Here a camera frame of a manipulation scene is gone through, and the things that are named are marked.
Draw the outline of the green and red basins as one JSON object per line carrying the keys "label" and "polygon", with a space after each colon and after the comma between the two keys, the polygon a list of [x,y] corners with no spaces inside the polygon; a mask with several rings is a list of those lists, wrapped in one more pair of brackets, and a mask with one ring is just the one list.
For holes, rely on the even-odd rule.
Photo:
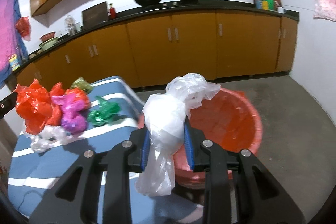
{"label": "green and red basins", "polygon": [[46,51],[53,47],[58,42],[58,37],[55,36],[55,32],[49,32],[40,37],[41,43],[39,44],[42,51]]}

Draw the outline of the red bottle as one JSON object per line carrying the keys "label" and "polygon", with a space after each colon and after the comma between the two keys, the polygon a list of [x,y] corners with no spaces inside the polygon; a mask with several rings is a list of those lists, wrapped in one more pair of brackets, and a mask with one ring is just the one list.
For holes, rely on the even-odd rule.
{"label": "red bottle", "polygon": [[110,19],[115,19],[116,17],[117,17],[116,10],[115,10],[115,8],[113,7],[113,4],[110,3],[110,4],[109,4],[109,18],[110,18]]}

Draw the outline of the olive green plastic bag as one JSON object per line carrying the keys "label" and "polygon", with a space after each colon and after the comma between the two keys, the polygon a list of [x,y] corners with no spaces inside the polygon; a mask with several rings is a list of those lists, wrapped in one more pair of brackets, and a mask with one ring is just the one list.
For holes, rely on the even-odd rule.
{"label": "olive green plastic bag", "polygon": [[82,90],[86,94],[89,94],[93,90],[93,86],[83,77],[79,77],[71,84],[71,89],[75,88]]}

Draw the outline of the white plastic bag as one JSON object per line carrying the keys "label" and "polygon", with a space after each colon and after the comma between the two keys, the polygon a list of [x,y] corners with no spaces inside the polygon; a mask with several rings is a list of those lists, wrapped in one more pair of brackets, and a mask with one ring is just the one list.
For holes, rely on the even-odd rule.
{"label": "white plastic bag", "polygon": [[197,73],[175,77],[165,93],[152,94],[143,107],[145,126],[149,130],[150,150],[147,166],[139,175],[135,188],[144,196],[168,196],[175,187],[173,155],[184,142],[184,125],[203,100],[211,100],[221,89]]}

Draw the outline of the pink blue curtain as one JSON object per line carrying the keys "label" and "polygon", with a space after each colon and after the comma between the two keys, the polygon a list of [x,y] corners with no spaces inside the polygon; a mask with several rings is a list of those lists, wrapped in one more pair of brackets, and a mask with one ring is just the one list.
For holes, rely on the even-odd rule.
{"label": "pink blue curtain", "polygon": [[12,56],[17,56],[19,65],[28,59],[27,48],[15,26],[20,18],[19,0],[1,0],[1,86],[13,72]]}

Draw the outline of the hanging red plastic bag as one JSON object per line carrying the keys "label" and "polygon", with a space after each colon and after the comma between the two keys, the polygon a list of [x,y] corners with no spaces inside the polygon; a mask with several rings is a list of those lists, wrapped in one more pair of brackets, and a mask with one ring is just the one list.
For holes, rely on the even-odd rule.
{"label": "hanging red plastic bag", "polygon": [[23,40],[31,40],[31,25],[28,16],[19,18],[15,27]]}

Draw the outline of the magenta plastic bag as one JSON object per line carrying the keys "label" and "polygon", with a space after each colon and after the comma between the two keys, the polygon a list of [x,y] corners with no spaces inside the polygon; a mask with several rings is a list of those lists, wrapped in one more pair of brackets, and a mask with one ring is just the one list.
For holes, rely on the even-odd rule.
{"label": "magenta plastic bag", "polygon": [[87,120],[82,111],[90,106],[87,95],[81,93],[68,93],[62,96],[52,96],[52,102],[60,106],[63,113],[61,126],[72,135],[82,133],[87,129]]}

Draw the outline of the clear bubble wrap bag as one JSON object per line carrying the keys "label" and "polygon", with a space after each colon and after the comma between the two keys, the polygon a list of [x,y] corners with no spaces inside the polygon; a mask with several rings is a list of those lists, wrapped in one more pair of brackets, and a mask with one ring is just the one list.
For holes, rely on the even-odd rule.
{"label": "clear bubble wrap bag", "polygon": [[24,123],[22,133],[30,138],[30,148],[36,153],[44,153],[57,144],[67,145],[73,139],[72,135],[61,126],[46,125],[38,135],[33,135],[28,133]]}

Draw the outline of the red plastic basin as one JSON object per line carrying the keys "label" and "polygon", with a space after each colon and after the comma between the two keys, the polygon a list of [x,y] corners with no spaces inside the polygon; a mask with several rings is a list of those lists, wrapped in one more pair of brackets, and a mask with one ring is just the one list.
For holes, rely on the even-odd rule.
{"label": "red plastic basin", "polygon": [[[202,105],[190,113],[190,125],[202,130],[206,139],[228,151],[249,149],[257,153],[263,135],[262,122],[244,93],[222,88],[211,100],[203,100]],[[204,188],[205,173],[195,173],[190,169],[183,145],[173,159],[175,186]]]}

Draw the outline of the dark cutting board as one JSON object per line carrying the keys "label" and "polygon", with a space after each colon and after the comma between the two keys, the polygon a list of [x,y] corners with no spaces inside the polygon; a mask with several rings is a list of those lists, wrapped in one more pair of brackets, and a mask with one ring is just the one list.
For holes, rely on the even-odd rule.
{"label": "dark cutting board", "polygon": [[82,11],[83,28],[88,29],[108,20],[108,4],[101,2]]}

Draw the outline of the yellow detergent bottle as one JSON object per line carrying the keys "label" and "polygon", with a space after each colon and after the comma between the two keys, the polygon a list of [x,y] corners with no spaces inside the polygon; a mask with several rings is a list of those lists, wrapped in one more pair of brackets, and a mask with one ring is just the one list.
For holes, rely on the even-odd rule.
{"label": "yellow detergent bottle", "polygon": [[15,53],[9,58],[9,64],[12,71],[17,70],[21,66],[19,59]]}

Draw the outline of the green foil wrapper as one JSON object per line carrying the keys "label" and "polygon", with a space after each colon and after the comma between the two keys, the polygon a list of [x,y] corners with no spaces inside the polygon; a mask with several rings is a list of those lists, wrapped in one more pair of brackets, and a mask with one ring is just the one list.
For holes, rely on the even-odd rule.
{"label": "green foil wrapper", "polygon": [[98,101],[98,109],[89,112],[87,121],[95,127],[111,123],[120,112],[120,105],[117,102],[109,102],[101,96],[96,96],[95,99]]}

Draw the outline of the red plastic bag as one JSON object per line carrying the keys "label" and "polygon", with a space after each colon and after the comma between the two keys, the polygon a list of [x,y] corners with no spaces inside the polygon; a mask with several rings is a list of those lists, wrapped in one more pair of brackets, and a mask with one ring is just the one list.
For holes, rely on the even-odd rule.
{"label": "red plastic bag", "polygon": [[19,18],[15,27],[23,40],[31,40],[31,25],[28,16]]}
{"label": "red plastic bag", "polygon": [[52,102],[52,96],[72,92],[85,93],[78,88],[64,90],[61,82],[48,91],[37,79],[34,79],[30,86],[17,84],[15,92],[18,93],[15,110],[25,120],[28,133],[33,135],[38,135],[46,125],[61,126],[63,113],[60,106]]}

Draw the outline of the lower wooden cabinets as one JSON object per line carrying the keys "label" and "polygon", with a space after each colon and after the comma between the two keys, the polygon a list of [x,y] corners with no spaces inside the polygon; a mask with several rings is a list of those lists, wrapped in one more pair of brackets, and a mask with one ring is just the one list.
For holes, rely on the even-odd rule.
{"label": "lower wooden cabinets", "polygon": [[120,76],[133,88],[199,73],[207,80],[291,70],[298,22],[250,11],[151,15],[88,32],[36,57],[15,78],[47,89]]}

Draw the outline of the white mug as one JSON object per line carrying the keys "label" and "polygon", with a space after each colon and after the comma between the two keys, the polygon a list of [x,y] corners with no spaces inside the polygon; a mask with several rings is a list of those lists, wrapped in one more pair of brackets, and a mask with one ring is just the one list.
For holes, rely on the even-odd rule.
{"label": "white mug", "polygon": [[277,12],[280,13],[280,14],[284,14],[285,13],[285,10],[283,7],[277,7]]}

